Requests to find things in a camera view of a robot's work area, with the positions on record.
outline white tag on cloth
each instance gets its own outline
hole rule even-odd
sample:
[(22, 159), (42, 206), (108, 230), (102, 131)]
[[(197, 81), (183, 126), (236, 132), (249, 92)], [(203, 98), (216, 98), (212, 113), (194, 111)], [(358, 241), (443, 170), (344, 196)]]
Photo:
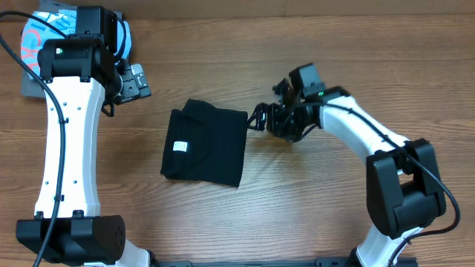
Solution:
[(182, 151), (186, 152), (186, 149), (188, 148), (188, 143), (187, 142), (182, 142), (182, 141), (176, 141), (173, 144), (173, 151)]

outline wooden tabletop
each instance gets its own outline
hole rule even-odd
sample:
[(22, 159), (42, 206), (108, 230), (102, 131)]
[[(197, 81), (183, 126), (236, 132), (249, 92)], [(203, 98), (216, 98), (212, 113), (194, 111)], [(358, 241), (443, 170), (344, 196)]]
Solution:
[[(152, 97), (101, 115), (97, 185), (102, 215), (159, 260), (311, 260), (347, 256), (371, 221), (365, 167), (314, 130), (289, 144), (248, 131), (239, 188), (160, 175), (170, 112), (187, 99), (251, 113), (272, 86), (316, 63), (378, 121), (436, 149), (462, 222), (404, 250), (421, 266), (475, 266), (475, 15), (134, 20), (131, 61)], [(0, 32), (19, 52), (21, 22)], [(20, 95), (21, 68), (0, 49), (0, 266), (31, 266), (15, 238), (33, 217), (45, 163), (46, 107)], [(451, 224), (453, 209), (430, 229)]]

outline black cable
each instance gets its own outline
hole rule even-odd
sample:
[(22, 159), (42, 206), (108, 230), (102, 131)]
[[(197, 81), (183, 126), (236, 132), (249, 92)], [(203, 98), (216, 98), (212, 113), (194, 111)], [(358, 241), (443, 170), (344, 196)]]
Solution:
[(117, 55), (114, 56), (114, 61), (115, 62), (118, 62), (123, 54), (124, 54), (124, 50), (125, 50), (125, 37), (127, 36), (127, 30), (125, 29), (125, 23), (124, 21), (117, 17), (117, 21), (120, 23), (120, 26), (122, 26), (122, 31), (124, 33), (124, 38), (122, 38), (122, 43), (120, 44), (120, 48), (119, 48), (119, 51), (117, 51)]
[(376, 132), (385, 142), (389, 143), (391, 146), (393, 146), (395, 149), (400, 150), (406, 157), (409, 159), (410, 162), (412, 162), (414, 165), (416, 165), (418, 168), (421, 169), (421, 171), (425, 172), (427, 175), (429, 175), (436, 183), (437, 185), (444, 191), (444, 193), (447, 195), (449, 200), (452, 203), (453, 209), (455, 211), (455, 218), (453, 219), (453, 222), (451, 225), (449, 225), (446, 228), (442, 228), (439, 230), (432, 230), (432, 231), (426, 231), (418, 234), (411, 234), (409, 237), (404, 238), (404, 240), (401, 242), (401, 244), (398, 245), (396, 250), (393, 252), (391, 255), (391, 258), (388, 263), (388, 267), (391, 267), (393, 265), (394, 259), (397, 257), (397, 255), (401, 252), (401, 250), (404, 248), (406, 244), (408, 244), (412, 239), (417, 238), (417, 237), (426, 237), (429, 235), (434, 235), (434, 234), (444, 234), (449, 231), (454, 230), (458, 224), (460, 223), (460, 207), (457, 201), (455, 200), (455, 197), (453, 196), (452, 192), (447, 188), (447, 186), (444, 185), (444, 183), (440, 180), (440, 178), (436, 177), (432, 172), (430, 172), (425, 166), (423, 166), (417, 159), (414, 159), (413, 156), (407, 154), (407, 152), (398, 146), (393, 140), (391, 140), (386, 134), (381, 132), (372, 122), (370, 122), (369, 119), (367, 119), (365, 116), (361, 115), (360, 113), (354, 111), (352, 108), (346, 108), (340, 105), (334, 105), (330, 103), (304, 103), (300, 105), (295, 105), (292, 107), (292, 111), (294, 111), (296, 108), (301, 108), (301, 107), (309, 107), (309, 106), (327, 106), (331, 108), (337, 108), (343, 111), (347, 111), (348, 113), (351, 113), (361, 119), (366, 125), (368, 125), (374, 132)]
[[(0, 13), (0, 19), (3, 16), (6, 15), (16, 15), (16, 16), (24, 16), (30, 19), (35, 19), (42, 24), (50, 27), (51, 29), (55, 30), (58, 33), (61, 33), (58, 29), (56, 29), (53, 25), (42, 21), (41, 19), (36, 18), (35, 16), (32, 16), (30, 14), (26, 14), (23, 12), (18, 12), (18, 11), (5, 11)], [(54, 223), (56, 222), (56, 218), (58, 217), (58, 212), (59, 212), (59, 204), (61, 202), (61, 189), (62, 189), (62, 176), (64, 173), (65, 169), (65, 151), (66, 151), (66, 129), (65, 129), (65, 118), (63, 116), (62, 110), (61, 110), (61, 105), (58, 102), (58, 99), (54, 96), (54, 93), (50, 90), (50, 88), (45, 84), (45, 82), (42, 81), (42, 79), (36, 75), (34, 71), (32, 71), (23, 61), (20, 59), (8, 46), (8, 44), (5, 42), (3, 39), (3, 36), (0, 34), (0, 44), (1, 46), (7, 51), (7, 53), (15, 59), (15, 61), (22, 66), (22, 68), (30, 74), (35, 82), (38, 82), (39, 86), (45, 91), (45, 93), (50, 97), (51, 101), (53, 102), (53, 105), (56, 109), (56, 112), (58, 113), (58, 120), (59, 120), (59, 135), (60, 135), (60, 146), (59, 146), (59, 164), (58, 164), (58, 178), (56, 181), (56, 196), (54, 198), (54, 207), (53, 207), (53, 213), (51, 214), (51, 220), (50, 220), (50, 225), (47, 228), (45, 238), (43, 239), (43, 243), (41, 248), (38, 251), (38, 254), (36, 255), (36, 260), (35, 263), (33, 264), (33, 267), (38, 267), (39, 263), (42, 261), (43, 254), (45, 253), (45, 249), (48, 245), (48, 242), (51, 238), (51, 234), (53, 233), (53, 227)]]

